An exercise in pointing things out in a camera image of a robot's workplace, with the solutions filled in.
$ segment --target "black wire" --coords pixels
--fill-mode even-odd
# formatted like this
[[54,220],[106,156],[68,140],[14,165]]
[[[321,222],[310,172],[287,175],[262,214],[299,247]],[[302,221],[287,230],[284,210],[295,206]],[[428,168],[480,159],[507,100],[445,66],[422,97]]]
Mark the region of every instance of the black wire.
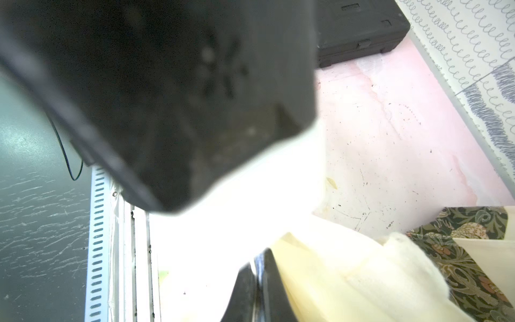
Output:
[[66,166],[68,167],[68,173],[70,174],[70,177],[72,178],[73,181],[77,181],[77,179],[80,177],[80,174],[82,173],[82,167],[84,166],[84,161],[83,160],[80,161],[79,174],[77,175],[77,177],[74,178],[73,174],[72,174],[72,169],[70,169],[70,163],[68,162],[68,156],[66,155],[66,151],[64,150],[64,146],[63,146],[63,143],[61,142],[61,137],[59,136],[59,132],[57,132],[56,125],[54,124],[54,122],[52,121],[50,116],[48,116],[48,114],[46,114],[46,117],[50,121],[50,125],[52,125],[52,129],[54,129],[54,133],[56,134],[57,141],[59,141],[59,145],[61,146],[61,151],[63,152],[64,160],[66,161]]

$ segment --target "black device housing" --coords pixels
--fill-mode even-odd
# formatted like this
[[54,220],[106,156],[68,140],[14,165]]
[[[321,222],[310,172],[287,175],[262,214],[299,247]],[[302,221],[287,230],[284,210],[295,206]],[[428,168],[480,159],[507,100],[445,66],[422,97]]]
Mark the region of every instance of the black device housing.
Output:
[[315,119],[312,0],[0,2],[0,63],[145,210]]
[[393,50],[410,24],[395,0],[317,0],[318,66]]

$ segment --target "ventilation slots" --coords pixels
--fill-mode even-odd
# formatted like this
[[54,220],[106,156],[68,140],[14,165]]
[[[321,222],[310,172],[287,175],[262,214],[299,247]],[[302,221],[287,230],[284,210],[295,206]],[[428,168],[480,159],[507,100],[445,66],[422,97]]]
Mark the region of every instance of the ventilation slots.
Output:
[[109,237],[109,176],[95,166],[91,180],[91,214],[88,248],[88,277],[84,322],[107,322],[109,252],[104,241]]

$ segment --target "dark grey scratched surface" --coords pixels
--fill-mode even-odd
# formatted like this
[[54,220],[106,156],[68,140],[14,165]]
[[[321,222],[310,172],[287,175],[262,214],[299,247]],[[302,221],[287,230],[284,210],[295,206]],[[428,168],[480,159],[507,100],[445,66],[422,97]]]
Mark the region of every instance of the dark grey scratched surface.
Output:
[[0,322],[82,321],[91,170],[2,78],[0,116]]

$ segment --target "patterned fabric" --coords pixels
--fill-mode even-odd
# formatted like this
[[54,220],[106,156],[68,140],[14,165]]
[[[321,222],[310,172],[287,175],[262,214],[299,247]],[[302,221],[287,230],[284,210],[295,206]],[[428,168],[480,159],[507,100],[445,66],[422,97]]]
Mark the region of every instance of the patterned fabric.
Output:
[[503,239],[507,222],[503,208],[445,208],[434,222],[407,233],[440,268],[451,300],[478,322],[512,322],[515,310],[453,238]]

